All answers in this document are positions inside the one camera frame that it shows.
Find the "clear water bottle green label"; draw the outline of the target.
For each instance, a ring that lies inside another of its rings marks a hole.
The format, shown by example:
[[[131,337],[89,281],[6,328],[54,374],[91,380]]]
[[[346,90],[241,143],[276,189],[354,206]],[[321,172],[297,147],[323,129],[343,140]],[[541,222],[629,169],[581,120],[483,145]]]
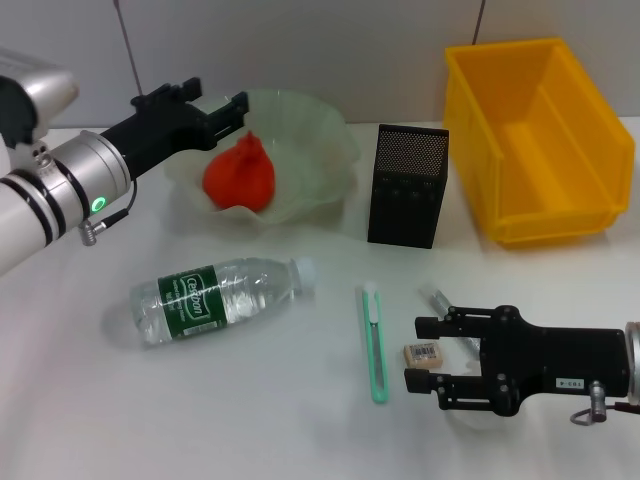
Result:
[[[241,258],[160,277],[130,292],[134,324],[149,346],[263,319],[314,294],[310,258]]]

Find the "yellow plastic bin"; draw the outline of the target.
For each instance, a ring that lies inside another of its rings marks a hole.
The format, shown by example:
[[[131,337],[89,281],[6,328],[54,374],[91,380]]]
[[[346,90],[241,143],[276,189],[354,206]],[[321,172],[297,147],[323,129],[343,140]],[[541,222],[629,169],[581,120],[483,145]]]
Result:
[[[489,239],[566,242],[627,210],[634,140],[563,40],[454,46],[445,60],[449,154]]]

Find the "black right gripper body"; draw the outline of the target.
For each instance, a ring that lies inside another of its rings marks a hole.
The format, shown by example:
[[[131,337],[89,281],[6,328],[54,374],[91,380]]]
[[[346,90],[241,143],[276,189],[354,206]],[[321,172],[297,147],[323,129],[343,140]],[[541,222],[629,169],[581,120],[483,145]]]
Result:
[[[608,397],[629,390],[629,360],[620,329],[541,327],[517,308],[500,306],[479,322],[483,411],[515,415],[537,394]]]

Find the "green translucent fruit plate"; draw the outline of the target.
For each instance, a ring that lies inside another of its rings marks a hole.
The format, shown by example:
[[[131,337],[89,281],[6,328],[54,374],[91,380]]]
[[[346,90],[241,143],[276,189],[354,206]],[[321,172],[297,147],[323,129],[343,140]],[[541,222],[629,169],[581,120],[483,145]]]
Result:
[[[307,94],[282,89],[247,92],[244,126],[207,152],[179,152],[164,165],[165,175],[192,208],[216,220],[228,218],[276,225],[298,220],[340,202],[353,184],[357,143],[341,113]],[[221,209],[202,188],[206,167],[247,133],[260,139],[275,171],[275,194],[263,210]]]

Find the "silver pen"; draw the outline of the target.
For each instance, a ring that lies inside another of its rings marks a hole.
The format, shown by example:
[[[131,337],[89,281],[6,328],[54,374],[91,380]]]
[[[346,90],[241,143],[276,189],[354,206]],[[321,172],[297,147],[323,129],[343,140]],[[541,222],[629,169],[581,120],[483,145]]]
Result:
[[[447,297],[432,285],[425,285],[419,289],[419,293],[426,301],[440,321],[444,321],[452,306]],[[480,360],[480,340],[477,338],[458,337],[457,343],[467,356],[474,361]]]

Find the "beige eraser with barcode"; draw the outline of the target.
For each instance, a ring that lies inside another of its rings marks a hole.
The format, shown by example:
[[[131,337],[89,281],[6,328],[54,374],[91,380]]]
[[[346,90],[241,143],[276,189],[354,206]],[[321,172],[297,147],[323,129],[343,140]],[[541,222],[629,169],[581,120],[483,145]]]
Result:
[[[403,355],[406,366],[412,369],[439,369],[444,363],[439,345],[435,341],[405,345]]]

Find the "black mesh pen holder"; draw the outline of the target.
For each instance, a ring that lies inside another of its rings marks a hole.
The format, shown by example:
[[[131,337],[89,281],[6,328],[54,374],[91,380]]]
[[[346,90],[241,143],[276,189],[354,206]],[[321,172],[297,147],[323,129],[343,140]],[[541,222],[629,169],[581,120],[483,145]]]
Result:
[[[367,241],[430,249],[448,179],[449,132],[381,124]]]

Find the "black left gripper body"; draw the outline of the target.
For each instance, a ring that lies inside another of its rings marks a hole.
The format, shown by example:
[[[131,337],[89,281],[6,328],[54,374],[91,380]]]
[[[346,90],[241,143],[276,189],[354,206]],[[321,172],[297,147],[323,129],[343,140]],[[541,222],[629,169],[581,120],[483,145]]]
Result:
[[[134,114],[102,134],[122,156],[132,179],[175,153],[210,149],[207,115],[192,102],[182,98],[182,84],[164,84],[133,98]]]

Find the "green utility knife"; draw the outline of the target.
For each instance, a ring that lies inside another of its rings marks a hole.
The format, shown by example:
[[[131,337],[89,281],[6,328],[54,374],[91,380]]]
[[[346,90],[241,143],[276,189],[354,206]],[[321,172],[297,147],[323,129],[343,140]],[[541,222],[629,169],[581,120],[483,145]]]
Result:
[[[380,295],[373,282],[366,282],[362,287],[362,308],[371,398],[376,404],[385,404],[389,399],[388,375]]]

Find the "white paper ball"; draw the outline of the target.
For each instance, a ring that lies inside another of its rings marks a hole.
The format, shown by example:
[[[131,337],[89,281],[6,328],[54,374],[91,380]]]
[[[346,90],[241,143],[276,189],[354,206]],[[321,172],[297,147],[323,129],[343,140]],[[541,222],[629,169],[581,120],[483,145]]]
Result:
[[[491,411],[448,410],[445,416],[453,426],[474,431],[496,431],[504,426],[504,418]]]

